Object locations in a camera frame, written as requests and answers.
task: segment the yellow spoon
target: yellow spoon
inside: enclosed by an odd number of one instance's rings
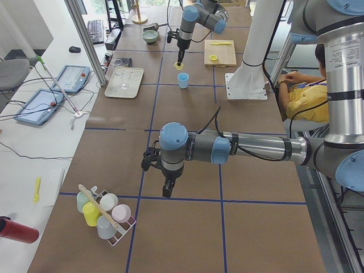
[[[231,42],[218,42],[218,43],[210,43],[213,46],[218,46],[219,44],[231,44]]]
[[[40,177],[37,177],[35,182],[35,193],[33,197],[34,203],[37,203],[39,201],[39,188],[40,188]]]

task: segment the label sticker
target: label sticker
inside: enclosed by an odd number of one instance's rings
[[[335,71],[361,65],[361,40],[354,39],[326,47],[326,71]]]

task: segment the wooden cutting board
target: wooden cutting board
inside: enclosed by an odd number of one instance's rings
[[[212,45],[211,43],[230,42],[231,44]],[[216,55],[217,60],[211,61],[210,55]],[[235,46],[232,40],[205,40],[205,66],[236,67]]]

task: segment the black mouse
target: black mouse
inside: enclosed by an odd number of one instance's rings
[[[80,53],[81,52],[81,48],[75,47],[75,46],[71,46],[71,47],[69,47],[68,51],[70,53]]]

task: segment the human hand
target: human hand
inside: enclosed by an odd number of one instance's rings
[[[304,82],[305,81],[305,75],[301,74],[298,71],[293,71],[291,73],[288,73],[286,75],[284,75],[284,81],[288,81],[291,82],[293,84],[298,84],[299,82]]]

